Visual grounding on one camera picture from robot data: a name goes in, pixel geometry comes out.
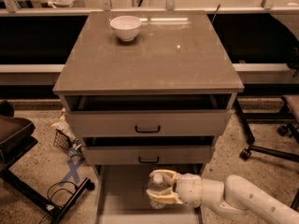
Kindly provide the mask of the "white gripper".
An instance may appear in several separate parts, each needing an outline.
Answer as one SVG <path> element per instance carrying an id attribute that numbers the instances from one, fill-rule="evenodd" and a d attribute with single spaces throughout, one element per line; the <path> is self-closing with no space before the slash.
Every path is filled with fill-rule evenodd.
<path id="1" fill-rule="evenodd" d="M 147 189 L 149 198 L 156 203 L 164 204 L 185 204 L 190 207 L 198 207 L 202 202 L 203 183 L 199 175 L 184 174 L 176 171 L 158 169 L 152 171 L 149 176 L 154 177 L 160 174 L 169 186 L 176 184 L 176 192 L 171 188 L 162 191 Z"/>

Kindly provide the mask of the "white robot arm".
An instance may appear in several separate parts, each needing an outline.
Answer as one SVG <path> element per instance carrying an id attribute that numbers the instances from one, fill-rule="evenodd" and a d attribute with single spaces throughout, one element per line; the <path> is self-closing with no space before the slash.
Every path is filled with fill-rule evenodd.
<path id="1" fill-rule="evenodd" d="M 157 206 L 205 206 L 232 220 L 243 220 L 251 211 L 268 224 L 299 224 L 297 211 L 239 175 L 229 175 L 225 182 L 220 182 L 160 169 L 149 174 L 146 193 Z"/>

